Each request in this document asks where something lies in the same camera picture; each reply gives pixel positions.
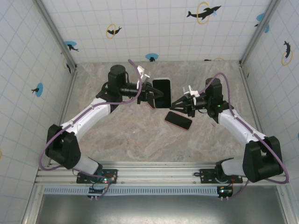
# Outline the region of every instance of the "yellow ring sticker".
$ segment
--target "yellow ring sticker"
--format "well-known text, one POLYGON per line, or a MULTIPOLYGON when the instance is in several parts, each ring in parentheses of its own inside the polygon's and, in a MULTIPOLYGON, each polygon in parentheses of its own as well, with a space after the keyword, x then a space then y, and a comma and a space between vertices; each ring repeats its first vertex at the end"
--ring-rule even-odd
POLYGON ((106 37, 107 37, 108 39, 112 39, 112 38, 114 37, 114 35, 115 35, 115 32, 116 32, 116 25, 115 25, 114 23, 112 23, 112 24, 109 25, 109 27, 108 27, 107 30, 106 30, 106 37), (112 26, 114 26, 113 36, 109 37, 109 36, 108 36, 108 30, 109 30, 109 28, 112 27, 112 26))
POLYGON ((291 56, 291 59, 290 59, 290 61, 288 62, 288 63, 286 63, 286 64, 284 64, 284 56, 286 55, 286 52, 284 52, 283 54, 282 54, 282 57, 281 57, 281 64, 283 65, 283 66, 287 66, 289 63, 291 63, 291 61, 293 60, 293 51, 290 49, 290 52, 292 53, 292 56, 291 56))
POLYGON ((64 58, 64 61, 62 62, 63 66, 64 66, 64 69, 67 69, 66 67, 66 62, 65 62, 65 58, 64 58))
POLYGON ((201 2, 199 5, 198 5, 198 7, 197 7, 197 11, 196 11, 196 18, 197 18, 197 22, 198 22, 198 24, 206 24, 208 21, 209 21, 209 19, 210 19, 210 16, 208 16, 207 17, 207 20, 204 22, 204 23, 201 23, 199 20, 198 20, 198 10, 199 10, 199 7, 202 5, 202 4, 206 4, 207 6, 209 6, 209 4, 207 4, 205 1, 203 1, 203 2, 201 2))

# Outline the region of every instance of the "black phone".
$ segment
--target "black phone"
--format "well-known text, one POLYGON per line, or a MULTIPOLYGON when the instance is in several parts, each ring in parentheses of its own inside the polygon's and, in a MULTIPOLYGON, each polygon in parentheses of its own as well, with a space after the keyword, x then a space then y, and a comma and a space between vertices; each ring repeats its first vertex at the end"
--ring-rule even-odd
POLYGON ((174 112, 168 112, 167 116, 165 117, 165 121, 169 122, 175 126, 181 127, 185 130, 189 130, 192 120, 185 118, 177 113, 174 112))
POLYGON ((163 96, 155 99, 156 108, 171 107, 171 88, 170 80, 167 78, 158 78, 153 80, 153 88, 163 92, 163 96))

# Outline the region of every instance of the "white tile wall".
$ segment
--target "white tile wall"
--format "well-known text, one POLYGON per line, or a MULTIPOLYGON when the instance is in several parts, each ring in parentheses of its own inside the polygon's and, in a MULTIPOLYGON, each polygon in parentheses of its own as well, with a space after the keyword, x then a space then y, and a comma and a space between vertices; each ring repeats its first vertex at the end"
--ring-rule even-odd
POLYGON ((249 87, 262 127, 265 134, 275 135, 280 141, 283 161, 297 196, 293 200, 299 203, 298 40, 299 3, 281 0, 270 20, 270 31, 262 35, 246 66, 249 69, 249 87), (285 41, 290 43, 293 53, 283 62, 287 63, 293 58, 283 66, 281 60, 286 51, 285 41))
POLYGON ((206 7, 221 8, 203 25, 186 17, 188 11, 196 14, 201 2, 44 0, 63 39, 77 43, 79 52, 71 53, 78 63, 147 61, 148 53, 158 54, 160 61, 240 60, 259 23, 256 17, 270 0, 206 1, 209 5, 202 5, 199 13, 206 7), (110 24, 122 28, 112 39, 106 37, 110 24))
POLYGON ((32 1, 0 4, 0 223, 20 223, 71 76, 32 1), (40 82, 38 98, 31 89, 40 82))

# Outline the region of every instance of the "metal corner post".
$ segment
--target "metal corner post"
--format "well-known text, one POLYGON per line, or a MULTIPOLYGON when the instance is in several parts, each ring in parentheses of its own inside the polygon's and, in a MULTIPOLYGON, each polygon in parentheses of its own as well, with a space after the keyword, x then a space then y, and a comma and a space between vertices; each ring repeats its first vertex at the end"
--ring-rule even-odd
POLYGON ((241 66, 243 66, 245 64, 245 62, 247 61, 247 59, 249 58, 251 52, 253 51, 254 47, 256 46, 259 38, 262 36, 264 30, 266 29, 266 27, 269 24, 270 18, 273 16, 277 6, 279 5, 280 0, 271 0, 270 4, 264 14, 264 17, 262 19, 262 21, 260 22, 260 24, 257 27, 256 32, 254 33, 254 35, 252 36, 247 48, 245 49, 245 52, 242 56, 241 59, 241 66))
POLYGON ((44 19, 45 23, 47 24, 50 32, 52 33, 54 39, 56 40, 57 44, 59 45, 68 65, 71 67, 72 70, 76 69, 76 63, 71 56, 70 52, 65 46, 65 43, 57 30, 53 20, 50 17, 48 10, 46 9, 45 5, 43 4, 42 0, 32 0, 38 11, 40 12, 42 18, 44 19))

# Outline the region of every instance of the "enclosure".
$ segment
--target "enclosure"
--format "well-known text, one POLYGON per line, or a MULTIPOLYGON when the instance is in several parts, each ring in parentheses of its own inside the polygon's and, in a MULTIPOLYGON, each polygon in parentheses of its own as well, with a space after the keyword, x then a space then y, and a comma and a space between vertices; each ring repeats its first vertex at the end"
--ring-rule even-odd
MULTIPOLYGON (((295 0, 4 0, 0 223, 297 223, 298 39, 295 0), (76 183, 77 171, 39 169, 49 127, 88 107, 112 66, 123 65, 137 83, 128 59, 150 72, 150 83, 169 79, 171 102, 183 87, 200 91, 224 73, 240 116, 278 138, 289 183, 249 183, 236 199, 220 201, 223 183, 204 184, 193 174, 243 159, 244 146, 205 110, 186 131, 165 122, 169 108, 147 102, 119 105, 79 141, 83 155, 118 169, 103 198, 88 201, 91 184, 76 183)), ((47 156, 41 162, 58 165, 47 156)))

